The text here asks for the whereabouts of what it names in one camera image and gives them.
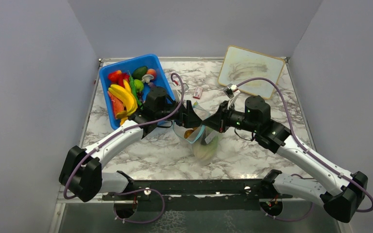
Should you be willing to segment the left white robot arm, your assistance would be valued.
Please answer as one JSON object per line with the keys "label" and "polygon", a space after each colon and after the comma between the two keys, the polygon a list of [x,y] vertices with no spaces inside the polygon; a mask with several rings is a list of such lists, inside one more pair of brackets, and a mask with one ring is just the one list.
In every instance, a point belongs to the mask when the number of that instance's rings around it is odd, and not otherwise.
{"label": "left white robot arm", "polygon": [[118,129],[100,141],[80,148],[72,147],[63,164],[59,183],[64,186],[64,198],[90,201],[98,193],[116,193],[121,199],[133,194],[133,180],[124,172],[103,172],[103,168],[118,153],[150,134],[159,122],[169,120],[184,128],[199,127],[202,119],[195,113],[191,101],[173,100],[163,87],[153,87],[144,104]]}

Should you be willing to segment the brown toy kiwi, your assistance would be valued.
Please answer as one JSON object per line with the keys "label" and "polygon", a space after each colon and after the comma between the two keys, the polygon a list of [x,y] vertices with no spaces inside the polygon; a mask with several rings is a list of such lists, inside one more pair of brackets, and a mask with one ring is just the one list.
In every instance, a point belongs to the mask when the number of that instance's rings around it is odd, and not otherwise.
{"label": "brown toy kiwi", "polygon": [[191,135],[195,132],[196,129],[197,128],[192,128],[192,129],[186,130],[185,133],[184,133],[184,139],[191,138]]}

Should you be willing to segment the green toy lettuce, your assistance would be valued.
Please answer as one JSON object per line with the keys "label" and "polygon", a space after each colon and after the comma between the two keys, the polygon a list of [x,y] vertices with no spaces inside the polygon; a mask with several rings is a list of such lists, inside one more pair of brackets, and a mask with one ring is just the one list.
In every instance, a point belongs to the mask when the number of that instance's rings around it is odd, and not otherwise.
{"label": "green toy lettuce", "polygon": [[213,140],[207,144],[203,145],[204,139],[197,140],[192,144],[192,153],[195,158],[202,163],[209,163],[217,153],[219,145],[220,136],[215,136]]}

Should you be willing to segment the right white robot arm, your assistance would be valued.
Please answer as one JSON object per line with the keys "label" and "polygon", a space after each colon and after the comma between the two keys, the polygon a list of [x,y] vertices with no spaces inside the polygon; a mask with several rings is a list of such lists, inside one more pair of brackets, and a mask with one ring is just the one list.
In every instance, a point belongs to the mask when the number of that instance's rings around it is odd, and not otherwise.
{"label": "right white robot arm", "polygon": [[348,223],[364,199],[368,177],[351,173],[316,153],[293,136],[290,129],[271,119],[271,107],[260,96],[245,100],[244,112],[224,101],[203,125],[226,132],[230,127],[251,132],[263,148],[284,157],[314,178],[307,181],[279,170],[271,170],[261,180],[259,190],[268,198],[291,195],[320,205],[334,219]]}

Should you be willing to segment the clear zip top bag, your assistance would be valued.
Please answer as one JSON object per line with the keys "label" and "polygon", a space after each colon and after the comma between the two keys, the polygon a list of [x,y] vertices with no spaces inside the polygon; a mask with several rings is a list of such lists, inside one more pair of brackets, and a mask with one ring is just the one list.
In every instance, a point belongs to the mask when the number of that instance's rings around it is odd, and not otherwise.
{"label": "clear zip top bag", "polygon": [[221,134],[219,132],[215,132],[213,129],[207,126],[204,126],[204,125],[197,127],[195,132],[191,135],[191,138],[184,139],[184,133],[186,130],[189,130],[189,129],[192,129],[192,128],[184,128],[176,124],[172,126],[172,130],[176,134],[178,139],[180,140],[180,144],[191,149],[191,151],[192,151],[192,144],[194,144],[197,140],[204,139],[205,142],[202,142],[203,145],[209,144],[215,136],[220,136],[219,141],[221,140]]}

